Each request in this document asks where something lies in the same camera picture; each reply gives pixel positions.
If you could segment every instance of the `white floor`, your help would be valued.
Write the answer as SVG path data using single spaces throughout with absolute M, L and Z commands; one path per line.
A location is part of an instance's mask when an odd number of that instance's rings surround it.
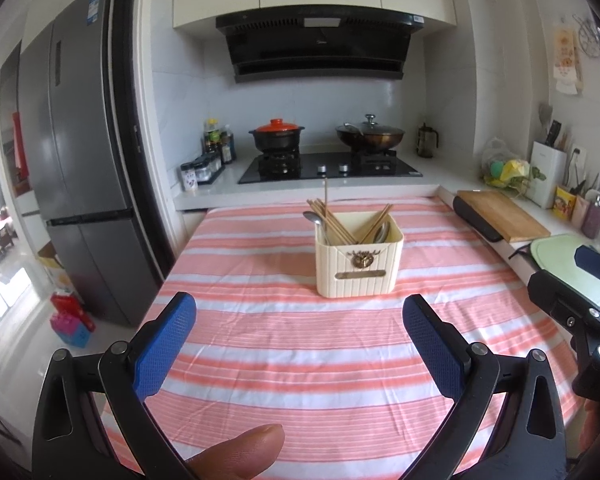
M 53 291 L 44 267 L 15 241 L 0 262 L 0 419 L 22 443 L 1 439 L 10 455 L 24 467 L 30 464 L 31 437 L 46 368 L 51 354 L 66 345 L 51 329 Z M 73 355 L 103 352 L 117 340 L 129 340 L 135 330 L 103 321 L 84 349 Z

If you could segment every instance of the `cream plastic basket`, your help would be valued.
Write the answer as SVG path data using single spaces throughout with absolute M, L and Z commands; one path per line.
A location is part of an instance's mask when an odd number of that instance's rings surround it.
M 334 213 L 354 238 L 364 234 L 376 214 L 373 211 Z M 392 216 L 388 215 L 387 219 L 391 227 L 383 244 L 330 246 L 326 244 L 322 228 L 315 227 L 316 284 L 320 295 L 354 298 L 387 294 L 394 289 L 404 237 Z

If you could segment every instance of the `refrigerator label sticker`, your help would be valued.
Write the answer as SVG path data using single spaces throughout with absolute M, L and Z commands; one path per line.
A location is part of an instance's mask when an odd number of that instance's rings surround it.
M 87 10 L 87 25 L 95 22 L 98 19 L 98 9 L 100 8 L 100 0 L 91 0 L 89 9 Z

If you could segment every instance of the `french press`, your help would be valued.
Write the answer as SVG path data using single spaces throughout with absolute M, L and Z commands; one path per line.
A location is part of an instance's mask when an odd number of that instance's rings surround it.
M 416 142 L 416 154 L 423 158 L 431 158 L 433 157 L 433 140 L 434 137 L 436 139 L 435 147 L 439 147 L 440 139 L 438 137 L 438 132 L 427 126 L 427 123 L 424 123 L 418 129 L 418 139 Z

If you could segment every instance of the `refrigerator handle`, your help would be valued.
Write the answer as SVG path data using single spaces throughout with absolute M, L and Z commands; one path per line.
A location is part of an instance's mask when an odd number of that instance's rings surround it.
M 62 57 L 62 40 L 56 43 L 56 86 L 60 84 L 60 59 Z

